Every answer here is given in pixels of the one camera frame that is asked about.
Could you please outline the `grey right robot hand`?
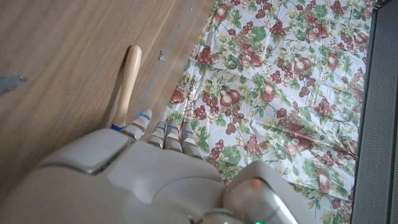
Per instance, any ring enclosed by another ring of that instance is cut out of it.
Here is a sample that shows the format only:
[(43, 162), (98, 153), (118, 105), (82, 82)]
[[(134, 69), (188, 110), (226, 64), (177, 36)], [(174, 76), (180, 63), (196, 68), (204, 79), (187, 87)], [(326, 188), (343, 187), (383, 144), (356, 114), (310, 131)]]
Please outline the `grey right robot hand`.
[(293, 188), (255, 161), (225, 185), (192, 127), (151, 110), (125, 128), (94, 131), (53, 152), (7, 196), (2, 223), (314, 223)]

